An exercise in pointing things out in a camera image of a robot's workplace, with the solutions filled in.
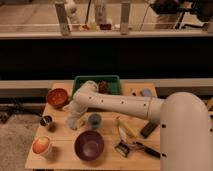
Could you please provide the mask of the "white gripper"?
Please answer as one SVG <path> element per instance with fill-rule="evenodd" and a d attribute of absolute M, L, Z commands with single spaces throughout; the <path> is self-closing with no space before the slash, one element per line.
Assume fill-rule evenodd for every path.
<path fill-rule="evenodd" d="M 69 111 L 71 113 L 77 113 L 77 114 L 84 114 L 88 110 L 87 106 L 84 106 L 82 104 L 77 103 L 76 101 L 72 100 L 69 103 Z"/>

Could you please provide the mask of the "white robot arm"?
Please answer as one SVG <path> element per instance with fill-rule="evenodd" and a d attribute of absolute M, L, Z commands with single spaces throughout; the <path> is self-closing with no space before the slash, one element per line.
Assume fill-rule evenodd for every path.
<path fill-rule="evenodd" d="M 213 126 L 204 102 L 189 92 L 165 99 L 105 95 L 87 81 L 75 91 L 71 110 L 90 108 L 130 115 L 160 126 L 160 171 L 213 171 Z"/>

